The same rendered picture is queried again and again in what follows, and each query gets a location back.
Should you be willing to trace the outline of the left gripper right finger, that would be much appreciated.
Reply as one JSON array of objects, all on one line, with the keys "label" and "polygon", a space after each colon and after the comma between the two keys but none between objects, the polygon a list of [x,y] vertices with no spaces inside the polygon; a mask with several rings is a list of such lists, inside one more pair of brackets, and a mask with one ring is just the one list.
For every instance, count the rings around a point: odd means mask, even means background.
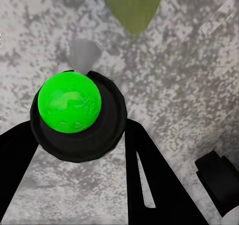
[{"label": "left gripper right finger", "polygon": [[[128,225],[209,225],[145,128],[127,119],[124,135]],[[156,208],[144,205],[137,152]]]}]

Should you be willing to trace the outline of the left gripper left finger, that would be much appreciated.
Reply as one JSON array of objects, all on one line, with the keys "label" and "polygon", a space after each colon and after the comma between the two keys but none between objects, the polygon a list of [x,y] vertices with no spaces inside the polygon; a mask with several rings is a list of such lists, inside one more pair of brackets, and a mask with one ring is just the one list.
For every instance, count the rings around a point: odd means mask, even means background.
[{"label": "left gripper left finger", "polygon": [[38,144],[30,120],[0,135],[0,222]]}]

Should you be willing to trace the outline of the insectifuge atomizer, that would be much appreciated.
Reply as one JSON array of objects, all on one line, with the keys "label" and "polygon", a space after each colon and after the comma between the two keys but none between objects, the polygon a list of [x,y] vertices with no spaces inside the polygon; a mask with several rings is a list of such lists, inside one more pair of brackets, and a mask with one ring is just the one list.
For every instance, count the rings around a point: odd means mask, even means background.
[{"label": "insectifuge atomizer", "polygon": [[30,127],[45,151],[83,163],[112,151],[125,132],[124,96],[113,81],[91,71],[103,55],[95,42],[71,42],[74,71],[49,78],[34,96]]}]

